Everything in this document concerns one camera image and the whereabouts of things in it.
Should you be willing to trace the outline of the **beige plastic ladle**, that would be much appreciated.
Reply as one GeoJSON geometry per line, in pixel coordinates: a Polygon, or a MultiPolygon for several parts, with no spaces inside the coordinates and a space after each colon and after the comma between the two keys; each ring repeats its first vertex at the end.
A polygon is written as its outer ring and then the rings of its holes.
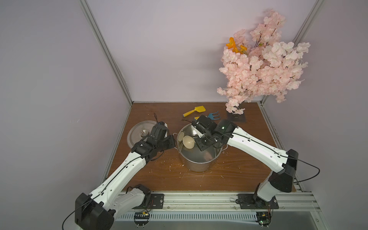
{"type": "Polygon", "coordinates": [[[193,149],[196,145],[196,140],[194,137],[184,136],[182,143],[187,149],[193,149]]]}

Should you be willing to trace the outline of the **stainless steel pot lid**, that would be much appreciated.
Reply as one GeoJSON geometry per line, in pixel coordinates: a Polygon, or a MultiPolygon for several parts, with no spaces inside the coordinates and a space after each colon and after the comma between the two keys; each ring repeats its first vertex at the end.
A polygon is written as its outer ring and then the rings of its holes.
{"type": "Polygon", "coordinates": [[[149,136],[152,128],[157,124],[156,121],[146,120],[137,123],[127,135],[127,144],[130,148],[139,142],[142,138],[149,136]]]}

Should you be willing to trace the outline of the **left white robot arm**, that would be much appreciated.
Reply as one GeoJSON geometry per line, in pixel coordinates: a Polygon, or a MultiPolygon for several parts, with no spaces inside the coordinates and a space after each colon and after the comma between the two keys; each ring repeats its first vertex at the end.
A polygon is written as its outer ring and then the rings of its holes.
{"type": "Polygon", "coordinates": [[[140,206],[147,189],[133,188],[119,194],[128,182],[150,162],[158,152],[175,147],[173,135],[162,139],[147,137],[137,142],[123,163],[90,194],[81,193],[75,201],[74,222],[77,230],[109,230],[115,218],[140,206]]]}

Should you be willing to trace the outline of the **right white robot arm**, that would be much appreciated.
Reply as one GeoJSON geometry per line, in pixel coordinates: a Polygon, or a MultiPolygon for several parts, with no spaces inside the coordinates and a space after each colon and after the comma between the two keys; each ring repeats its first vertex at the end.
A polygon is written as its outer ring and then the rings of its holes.
{"type": "Polygon", "coordinates": [[[249,154],[271,170],[270,175],[257,186],[251,203],[270,202],[279,192],[292,191],[299,156],[296,151],[273,147],[229,120],[216,123],[201,116],[191,125],[198,135],[195,142],[201,151],[228,145],[249,154]]]}

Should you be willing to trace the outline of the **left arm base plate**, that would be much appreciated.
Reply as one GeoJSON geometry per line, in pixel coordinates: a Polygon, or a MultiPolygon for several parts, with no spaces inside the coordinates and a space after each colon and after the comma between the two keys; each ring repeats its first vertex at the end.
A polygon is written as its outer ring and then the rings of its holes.
{"type": "Polygon", "coordinates": [[[134,207],[134,209],[163,209],[164,194],[153,193],[147,194],[141,205],[134,207]]]}

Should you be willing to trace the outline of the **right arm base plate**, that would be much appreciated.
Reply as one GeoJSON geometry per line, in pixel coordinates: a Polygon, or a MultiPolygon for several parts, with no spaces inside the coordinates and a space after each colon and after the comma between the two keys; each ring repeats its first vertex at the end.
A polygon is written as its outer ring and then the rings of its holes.
{"type": "Polygon", "coordinates": [[[249,193],[241,193],[237,196],[235,203],[240,205],[241,209],[279,209],[275,196],[268,202],[260,198],[254,199],[254,195],[249,193]]]}

